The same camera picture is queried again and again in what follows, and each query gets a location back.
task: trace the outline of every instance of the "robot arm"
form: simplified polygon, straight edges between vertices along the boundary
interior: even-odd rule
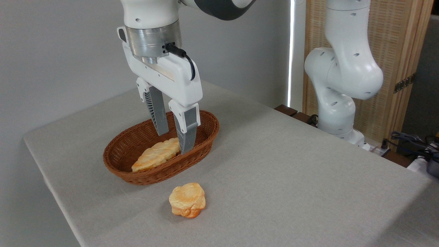
[[[139,76],[158,135],[169,131],[162,93],[169,96],[181,153],[194,147],[203,93],[198,69],[181,47],[178,10],[189,6],[222,20],[243,15],[255,0],[121,0],[125,26],[118,28],[128,65]]]
[[[317,48],[305,61],[319,106],[319,129],[363,147],[353,129],[353,98],[369,99],[381,88],[383,73],[367,38],[371,0],[327,0],[325,36],[332,48]]]

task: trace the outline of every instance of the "pastry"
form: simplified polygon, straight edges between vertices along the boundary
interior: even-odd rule
[[[206,207],[204,190],[198,183],[188,183],[176,187],[169,196],[172,213],[187,218],[195,218]]]
[[[171,138],[164,142],[156,143],[146,149],[131,167],[133,172],[148,170],[173,158],[180,151],[178,138]]]

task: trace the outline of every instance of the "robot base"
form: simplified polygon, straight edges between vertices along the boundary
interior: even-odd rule
[[[347,142],[350,142],[367,151],[369,151],[371,148],[371,146],[364,140],[364,135],[361,132],[354,129],[352,129],[346,134],[334,134],[334,136],[343,139]]]

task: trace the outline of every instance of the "brown woven basket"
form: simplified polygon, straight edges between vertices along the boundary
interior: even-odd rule
[[[197,127],[197,137],[191,151],[184,155],[177,154],[166,163],[150,170],[132,172],[132,165],[143,151],[157,142],[177,137],[172,112],[168,112],[166,116],[169,132],[162,136],[157,135],[151,119],[134,125],[116,136],[104,151],[104,163],[108,170],[128,183],[149,185],[179,174],[198,163],[210,152],[220,124],[212,113],[201,110],[201,125]]]

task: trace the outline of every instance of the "gray tablecloth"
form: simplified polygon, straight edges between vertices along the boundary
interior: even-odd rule
[[[102,153],[149,118],[132,91],[25,136],[82,246],[439,246],[439,186],[266,106],[203,83],[220,132],[201,162],[158,184],[110,173]],[[207,206],[171,213],[176,186]]]

